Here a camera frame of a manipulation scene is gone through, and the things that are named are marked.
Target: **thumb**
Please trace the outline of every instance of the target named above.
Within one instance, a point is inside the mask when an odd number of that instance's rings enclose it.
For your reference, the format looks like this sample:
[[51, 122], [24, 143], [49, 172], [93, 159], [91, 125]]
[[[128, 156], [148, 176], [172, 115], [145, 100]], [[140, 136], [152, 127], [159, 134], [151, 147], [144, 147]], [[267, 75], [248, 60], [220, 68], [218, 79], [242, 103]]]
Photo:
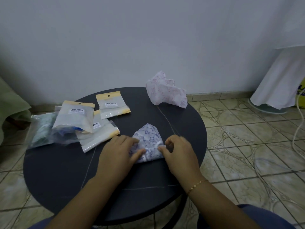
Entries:
[[135, 164], [135, 162], [136, 162], [137, 160], [139, 160], [139, 158], [140, 158], [145, 152], [146, 152], [146, 149], [139, 149], [139, 150], [137, 150], [137, 152], [134, 153], [134, 154], [132, 155], [132, 157], [130, 158], [132, 164]]
[[170, 151], [165, 146], [159, 146], [158, 150], [162, 153], [165, 159], [168, 159], [170, 156]]

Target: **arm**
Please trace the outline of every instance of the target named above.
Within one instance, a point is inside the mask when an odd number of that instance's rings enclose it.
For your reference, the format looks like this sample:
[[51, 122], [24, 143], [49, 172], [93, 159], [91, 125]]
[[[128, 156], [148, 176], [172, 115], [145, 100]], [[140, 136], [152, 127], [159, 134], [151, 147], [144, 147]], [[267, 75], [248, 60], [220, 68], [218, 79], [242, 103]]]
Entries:
[[171, 173], [186, 193], [194, 185], [204, 181], [188, 195], [211, 228], [260, 228], [205, 179], [200, 172], [196, 154], [185, 138], [173, 135], [165, 141], [165, 144], [173, 146], [172, 153], [163, 146], [158, 149], [163, 154]]
[[46, 229], [91, 228], [118, 184], [145, 152], [138, 150], [131, 158], [128, 152], [139, 140], [122, 135], [113, 137], [99, 157], [96, 175], [48, 224]]

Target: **forearm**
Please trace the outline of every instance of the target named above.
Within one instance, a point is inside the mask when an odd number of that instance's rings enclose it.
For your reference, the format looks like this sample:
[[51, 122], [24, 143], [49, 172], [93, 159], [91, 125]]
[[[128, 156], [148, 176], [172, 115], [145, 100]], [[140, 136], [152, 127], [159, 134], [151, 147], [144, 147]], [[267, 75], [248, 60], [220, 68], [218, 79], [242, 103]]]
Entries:
[[115, 186], [108, 181], [90, 179], [46, 229], [91, 228], [114, 189]]
[[[203, 180], [205, 180], [203, 176], [194, 177], [191, 180], [185, 181], [182, 186], [187, 192], [196, 183]], [[204, 181], [196, 186], [189, 193], [189, 198], [211, 228], [260, 228], [249, 216], [208, 181]]]

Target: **person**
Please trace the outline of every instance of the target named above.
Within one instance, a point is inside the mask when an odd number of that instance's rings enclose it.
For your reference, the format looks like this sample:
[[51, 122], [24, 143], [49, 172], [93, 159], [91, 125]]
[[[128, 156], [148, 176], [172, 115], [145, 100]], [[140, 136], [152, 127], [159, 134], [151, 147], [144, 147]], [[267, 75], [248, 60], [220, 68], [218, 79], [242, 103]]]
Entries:
[[[96, 175], [58, 215], [45, 219], [30, 229], [91, 228], [113, 191], [145, 152], [145, 149], [141, 149], [132, 157], [129, 156], [131, 146], [138, 142], [136, 138], [125, 135], [113, 137], [101, 152]], [[172, 135], [165, 144], [173, 147], [172, 153], [164, 146], [158, 147], [158, 150], [163, 154], [170, 172], [198, 208], [198, 229], [294, 228], [286, 220], [267, 210], [247, 204], [233, 204], [201, 174], [196, 154], [185, 138]]]

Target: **pink crumpled fabric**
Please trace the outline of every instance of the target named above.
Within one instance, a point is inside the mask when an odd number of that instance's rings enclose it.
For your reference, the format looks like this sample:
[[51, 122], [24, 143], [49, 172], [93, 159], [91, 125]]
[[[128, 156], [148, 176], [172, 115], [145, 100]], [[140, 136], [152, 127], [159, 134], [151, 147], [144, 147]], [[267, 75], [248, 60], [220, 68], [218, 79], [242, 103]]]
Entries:
[[188, 100], [186, 90], [177, 88], [175, 81], [166, 79], [163, 71], [158, 72], [152, 79], [146, 82], [147, 94], [154, 105], [168, 103], [186, 108]]

